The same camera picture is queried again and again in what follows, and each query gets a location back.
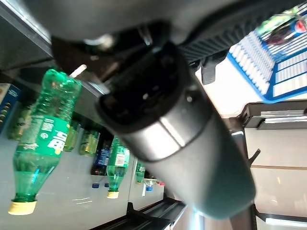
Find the blue bottle cap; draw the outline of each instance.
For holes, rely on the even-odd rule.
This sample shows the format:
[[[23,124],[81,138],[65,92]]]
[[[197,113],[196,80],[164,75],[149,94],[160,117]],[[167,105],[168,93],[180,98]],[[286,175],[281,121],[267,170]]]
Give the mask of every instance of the blue bottle cap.
[[[92,188],[99,188],[99,184],[98,183],[93,183],[92,184]]]
[[[151,186],[146,187],[146,191],[147,192],[152,192],[153,191],[153,187],[151,187]]]

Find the blue box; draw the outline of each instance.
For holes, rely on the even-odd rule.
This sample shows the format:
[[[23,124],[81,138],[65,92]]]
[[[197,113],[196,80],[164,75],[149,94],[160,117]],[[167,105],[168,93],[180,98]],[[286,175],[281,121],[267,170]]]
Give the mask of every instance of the blue box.
[[[19,95],[20,89],[16,86],[9,83],[0,83],[0,133]]]

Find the green plastic bottle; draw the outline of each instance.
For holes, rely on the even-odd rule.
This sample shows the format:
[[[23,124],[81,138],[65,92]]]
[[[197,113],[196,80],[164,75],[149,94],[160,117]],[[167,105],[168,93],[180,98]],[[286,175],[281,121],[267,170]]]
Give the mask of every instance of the green plastic bottle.
[[[118,198],[118,188],[127,172],[129,164],[129,149],[121,144],[117,137],[114,137],[111,145],[111,154],[107,165],[107,176],[109,180],[109,191],[107,197]]]
[[[79,154],[84,156],[94,156],[99,141],[100,133],[95,130],[84,130]]]
[[[32,121],[13,157],[16,195],[9,213],[34,211],[35,196],[59,163],[81,83],[63,72],[49,69],[42,92],[32,109]]]
[[[76,145],[77,138],[80,131],[80,124],[76,121],[71,121],[69,132],[64,145],[65,152],[71,152]]]
[[[31,124],[31,110],[33,104],[27,104],[22,107],[20,113],[17,115],[16,119],[8,132],[8,138],[19,141],[24,133],[24,130],[29,128]]]
[[[140,161],[138,161],[138,163],[136,164],[135,173],[136,173],[136,183],[142,184],[145,176],[145,166]]]

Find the green bottle label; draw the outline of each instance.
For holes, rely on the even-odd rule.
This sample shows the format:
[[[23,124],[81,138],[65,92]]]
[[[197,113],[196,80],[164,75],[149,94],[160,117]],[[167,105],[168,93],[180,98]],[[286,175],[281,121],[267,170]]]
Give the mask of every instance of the green bottle label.
[[[31,125],[24,131],[17,151],[60,157],[68,129],[68,122],[62,119],[53,116],[32,116]]]
[[[129,149],[123,146],[118,146],[116,152],[113,151],[111,152],[108,165],[127,168],[129,164],[129,156],[130,156]]]
[[[141,173],[144,173],[145,172],[145,167],[143,166],[142,163],[138,162],[137,165],[136,165],[136,171],[137,172],[141,172]]]

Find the plastic bottle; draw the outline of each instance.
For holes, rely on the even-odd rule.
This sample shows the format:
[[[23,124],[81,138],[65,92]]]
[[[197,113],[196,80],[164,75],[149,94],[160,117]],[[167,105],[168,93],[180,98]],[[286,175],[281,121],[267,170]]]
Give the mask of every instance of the plastic bottle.
[[[69,132],[64,145],[65,152],[71,152],[76,145],[78,134],[80,131],[80,124],[76,121],[71,121]]]
[[[107,175],[106,168],[109,161],[111,140],[104,140],[97,148],[96,157],[91,168],[92,188],[99,188],[100,182]]]
[[[117,137],[112,141],[111,154],[107,166],[107,176],[109,180],[109,191],[107,197],[118,198],[118,188],[127,172],[130,151]]]
[[[33,103],[28,103],[21,108],[19,114],[13,120],[12,126],[8,131],[8,138],[19,141],[24,130],[29,128],[31,124],[31,110]]]
[[[79,148],[80,155],[94,156],[96,153],[100,133],[95,130],[84,130],[81,145]]]
[[[136,165],[136,184],[142,184],[145,176],[145,166],[142,162],[138,161]]]
[[[303,16],[302,20],[304,22],[293,18],[281,24],[271,32],[268,39],[265,40],[266,44],[275,46],[284,45],[303,33],[306,33],[304,23],[307,22],[307,14]]]
[[[153,189],[153,185],[156,184],[157,179],[150,175],[150,173],[146,170],[145,171],[145,176],[144,176],[144,184],[146,185],[146,191],[147,192],[152,192]]]
[[[16,195],[10,214],[34,211],[36,194],[59,163],[81,88],[80,82],[63,72],[49,69],[45,73],[31,125],[24,131],[13,157]]]

